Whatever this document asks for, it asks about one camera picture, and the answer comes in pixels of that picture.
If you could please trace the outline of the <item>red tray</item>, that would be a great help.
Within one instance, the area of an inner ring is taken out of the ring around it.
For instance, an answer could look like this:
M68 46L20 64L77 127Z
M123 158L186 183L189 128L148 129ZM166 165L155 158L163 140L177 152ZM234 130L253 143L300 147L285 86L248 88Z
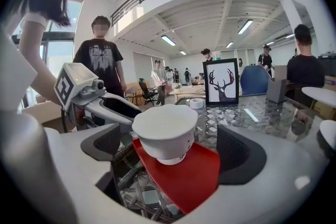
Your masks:
M164 165L148 155L139 139L132 142L148 174L184 214L189 214L217 189L219 155L194 143L185 158L176 165Z

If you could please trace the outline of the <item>glass-top wicker coffee table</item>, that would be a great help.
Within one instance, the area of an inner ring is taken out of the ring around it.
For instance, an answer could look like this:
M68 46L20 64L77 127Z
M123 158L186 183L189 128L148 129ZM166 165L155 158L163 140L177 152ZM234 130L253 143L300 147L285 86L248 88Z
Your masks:
M322 121L316 112L293 100L276 104L264 95L251 95L240 98L238 105L199 109L195 140L214 150L218 125L244 127L292 141L326 165L334 151L320 132ZM124 206L146 218L172 223L182 217L182 211L158 189L140 163L132 146L135 138L133 133L121 135L113 163Z

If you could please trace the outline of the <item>white bowl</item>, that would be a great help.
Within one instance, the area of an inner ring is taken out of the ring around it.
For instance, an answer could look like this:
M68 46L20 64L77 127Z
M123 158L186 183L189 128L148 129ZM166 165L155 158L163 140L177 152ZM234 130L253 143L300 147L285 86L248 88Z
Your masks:
M194 143L197 119L198 113L187 105L166 104L138 114L132 129L149 156L176 165Z

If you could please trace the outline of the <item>white tape roll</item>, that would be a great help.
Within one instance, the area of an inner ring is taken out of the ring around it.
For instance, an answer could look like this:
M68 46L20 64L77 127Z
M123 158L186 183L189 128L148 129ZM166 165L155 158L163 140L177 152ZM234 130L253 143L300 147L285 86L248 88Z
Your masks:
M202 109L205 106L205 100L201 98L190 99L190 107L192 109Z

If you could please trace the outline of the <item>black-framed deer picture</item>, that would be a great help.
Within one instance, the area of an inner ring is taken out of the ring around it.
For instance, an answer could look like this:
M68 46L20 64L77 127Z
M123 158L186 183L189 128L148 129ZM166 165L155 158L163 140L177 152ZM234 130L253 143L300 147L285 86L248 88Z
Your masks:
M203 69L206 105L236 105L239 99L237 59L206 61Z

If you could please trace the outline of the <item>white round side table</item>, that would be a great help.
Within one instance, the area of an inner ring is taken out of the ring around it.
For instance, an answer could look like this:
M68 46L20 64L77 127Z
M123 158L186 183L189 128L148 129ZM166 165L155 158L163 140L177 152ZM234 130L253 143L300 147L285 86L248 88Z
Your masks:
M336 108L336 92L324 88L303 87L302 92L316 101Z

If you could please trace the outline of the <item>person's white shirt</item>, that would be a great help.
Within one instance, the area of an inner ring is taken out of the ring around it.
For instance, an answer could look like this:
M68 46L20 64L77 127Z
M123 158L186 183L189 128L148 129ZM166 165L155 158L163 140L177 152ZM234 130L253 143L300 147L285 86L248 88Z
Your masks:
M49 23L49 20L40 13L28 12L24 15L20 22L20 27L23 33L40 33L42 34Z

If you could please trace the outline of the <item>person's left forearm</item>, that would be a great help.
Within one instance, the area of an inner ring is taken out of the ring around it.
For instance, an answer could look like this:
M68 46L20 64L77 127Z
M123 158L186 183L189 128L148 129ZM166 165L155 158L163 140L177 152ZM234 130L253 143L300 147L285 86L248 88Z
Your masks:
M37 72L37 76L33 80L31 87L40 96L57 105L61 105L54 91L54 86L57 81L56 77L50 72L44 61L41 59L39 55L39 45L30 49L22 49L22 54Z

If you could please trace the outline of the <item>blue-printed cardboard box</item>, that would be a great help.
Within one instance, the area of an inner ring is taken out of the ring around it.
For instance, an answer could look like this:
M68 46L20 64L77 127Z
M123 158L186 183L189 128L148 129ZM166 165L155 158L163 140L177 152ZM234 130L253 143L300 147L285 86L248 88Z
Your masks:
M325 76L324 78L324 86L325 89L335 91L336 92L336 77L333 76Z

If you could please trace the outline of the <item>long wooden table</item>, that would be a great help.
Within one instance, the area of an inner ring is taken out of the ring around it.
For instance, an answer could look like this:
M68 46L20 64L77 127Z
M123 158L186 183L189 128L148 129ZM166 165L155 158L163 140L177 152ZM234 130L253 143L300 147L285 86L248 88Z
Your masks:
M204 98L206 96L204 85L182 86L170 92L174 96L175 102L181 98Z

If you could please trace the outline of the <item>open cardboard box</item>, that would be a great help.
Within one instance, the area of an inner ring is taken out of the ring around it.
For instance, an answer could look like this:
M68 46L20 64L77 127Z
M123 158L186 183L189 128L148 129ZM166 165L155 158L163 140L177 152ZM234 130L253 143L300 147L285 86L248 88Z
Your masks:
M33 116L43 127L55 129L60 134L65 133L61 112L61 106L50 101L29 106L22 110L22 113Z

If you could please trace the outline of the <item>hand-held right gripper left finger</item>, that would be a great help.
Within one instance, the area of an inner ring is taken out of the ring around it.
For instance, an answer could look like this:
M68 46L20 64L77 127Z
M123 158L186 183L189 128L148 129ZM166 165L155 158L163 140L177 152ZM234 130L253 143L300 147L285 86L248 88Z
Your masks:
M83 140L112 133L117 128L118 124L108 124L65 134L45 128L52 158L73 202L78 224L157 224L126 209L103 192L107 188L120 197L112 155L98 161L81 149Z

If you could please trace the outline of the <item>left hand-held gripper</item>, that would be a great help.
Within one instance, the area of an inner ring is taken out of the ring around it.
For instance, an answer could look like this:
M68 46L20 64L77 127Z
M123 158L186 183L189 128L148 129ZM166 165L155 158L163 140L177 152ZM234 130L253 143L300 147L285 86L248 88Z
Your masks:
M81 63L63 64L54 91L63 110L69 110L73 103L85 106L85 110L96 121L100 120L103 124L118 123L121 129L132 129L133 119L142 113L127 99L106 93L104 82ZM91 102L100 96L102 102Z

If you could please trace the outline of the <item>black office chair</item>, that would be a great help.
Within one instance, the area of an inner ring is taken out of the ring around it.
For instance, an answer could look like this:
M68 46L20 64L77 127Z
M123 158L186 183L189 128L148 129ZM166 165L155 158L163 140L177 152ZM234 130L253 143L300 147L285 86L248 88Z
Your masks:
M144 104L151 103L152 105L155 105L155 102L157 101L157 99L155 99L155 96L158 94L155 89L149 88L143 78L139 79L139 86L142 90L142 98L144 99Z

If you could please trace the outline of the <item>blue chair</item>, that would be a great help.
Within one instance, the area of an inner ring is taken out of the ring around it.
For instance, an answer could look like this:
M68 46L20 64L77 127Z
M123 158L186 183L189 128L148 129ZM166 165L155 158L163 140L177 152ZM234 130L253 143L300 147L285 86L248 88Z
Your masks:
M266 94L270 79L262 66L246 66L240 76L242 96Z

